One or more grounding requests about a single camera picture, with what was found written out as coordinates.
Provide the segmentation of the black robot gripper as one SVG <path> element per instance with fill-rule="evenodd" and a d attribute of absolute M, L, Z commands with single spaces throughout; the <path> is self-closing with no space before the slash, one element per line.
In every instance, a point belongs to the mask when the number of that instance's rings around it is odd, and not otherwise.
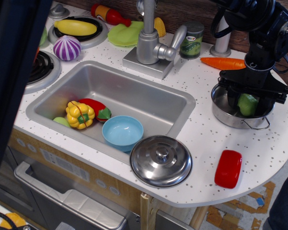
<path fill-rule="evenodd" d="M 267 115 L 275 103 L 283 104 L 288 95 L 288 86 L 274 78 L 272 70 L 278 72 L 275 65 L 259 69 L 249 64 L 243 69 L 220 71 L 218 85 L 228 91 L 229 106 L 236 108 L 242 93 L 253 95 L 258 100 L 255 117 Z"/>

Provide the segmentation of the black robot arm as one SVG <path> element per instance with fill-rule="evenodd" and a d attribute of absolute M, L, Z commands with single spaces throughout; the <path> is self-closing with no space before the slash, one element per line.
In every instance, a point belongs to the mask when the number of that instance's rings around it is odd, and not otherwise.
<path fill-rule="evenodd" d="M 275 0 L 217 0 L 211 34 L 221 38 L 230 32 L 248 33 L 245 68 L 220 72 L 219 86 L 228 92 L 228 104 L 237 108 L 242 93 L 258 98 L 255 116 L 264 116 L 275 103 L 283 104 L 288 86 L 276 80 L 272 70 L 288 59 L 288 10 Z"/>

